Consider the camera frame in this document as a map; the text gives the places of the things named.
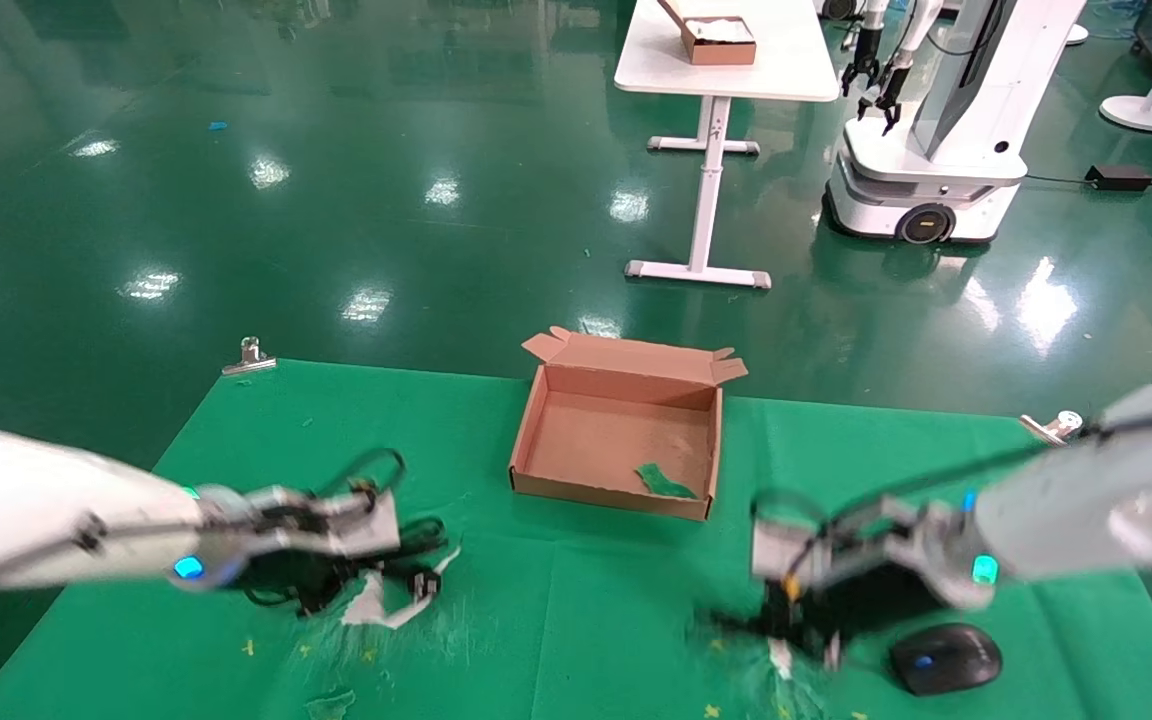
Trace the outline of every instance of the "open cardboard box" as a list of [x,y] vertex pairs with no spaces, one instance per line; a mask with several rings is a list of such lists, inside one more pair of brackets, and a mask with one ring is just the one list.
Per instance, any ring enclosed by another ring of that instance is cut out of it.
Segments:
[[[749,31],[749,25],[738,15],[722,15],[722,17],[685,17],[679,9],[676,0],[659,0],[664,12],[669,14],[673,23],[679,26],[682,35],[682,45],[687,48],[687,59],[691,65],[753,65],[755,55],[758,54],[758,41],[755,33]],[[718,20],[740,23],[744,28],[744,37],[749,40],[707,40],[707,38],[696,37],[694,28],[696,23],[710,23]]]
[[[745,364],[732,348],[692,350],[550,328],[522,343],[541,365],[509,458],[528,495],[706,520],[722,448],[722,382]],[[695,500],[653,495],[655,464]]]

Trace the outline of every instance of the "power adapter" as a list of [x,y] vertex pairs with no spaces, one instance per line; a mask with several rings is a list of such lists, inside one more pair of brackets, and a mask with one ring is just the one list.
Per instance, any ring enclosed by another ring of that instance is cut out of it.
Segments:
[[1096,190],[1144,192],[1152,184],[1151,174],[1139,165],[1092,165],[1083,179]]

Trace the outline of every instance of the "green tablecloth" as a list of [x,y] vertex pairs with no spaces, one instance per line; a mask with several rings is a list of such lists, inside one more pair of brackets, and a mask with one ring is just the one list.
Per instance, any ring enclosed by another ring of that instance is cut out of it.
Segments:
[[[698,607],[758,602],[755,488],[836,507],[1029,442],[1009,419],[730,397],[717,505],[695,524],[511,493],[525,400],[506,379],[291,361],[221,379],[159,473],[310,488],[358,450],[401,448],[399,509],[435,511],[463,543],[444,596],[391,632],[165,582],[70,588],[0,673],[0,719],[335,720],[350,692],[351,720],[811,717],[812,702],[794,703],[804,682],[776,679],[765,642],[694,622]],[[902,694],[877,670],[887,638],[856,643],[841,674],[808,687],[844,720],[1152,717],[1152,605],[1135,575],[1002,588],[970,621],[1005,652],[1005,674],[977,691]]]

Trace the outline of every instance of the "blue led light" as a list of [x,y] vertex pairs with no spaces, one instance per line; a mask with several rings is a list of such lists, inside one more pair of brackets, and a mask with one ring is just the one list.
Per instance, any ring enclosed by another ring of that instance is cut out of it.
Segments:
[[998,583],[998,561],[988,555],[977,555],[972,563],[972,581],[983,585]]
[[172,568],[181,579],[196,579],[202,577],[202,560],[194,555],[185,555],[177,560]]

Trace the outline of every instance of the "black mouse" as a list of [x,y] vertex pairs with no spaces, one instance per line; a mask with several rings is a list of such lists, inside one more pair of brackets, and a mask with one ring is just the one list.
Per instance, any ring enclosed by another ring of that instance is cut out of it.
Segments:
[[916,696],[977,688],[1002,673],[1002,653],[977,626],[949,623],[909,635],[890,649],[892,670]]

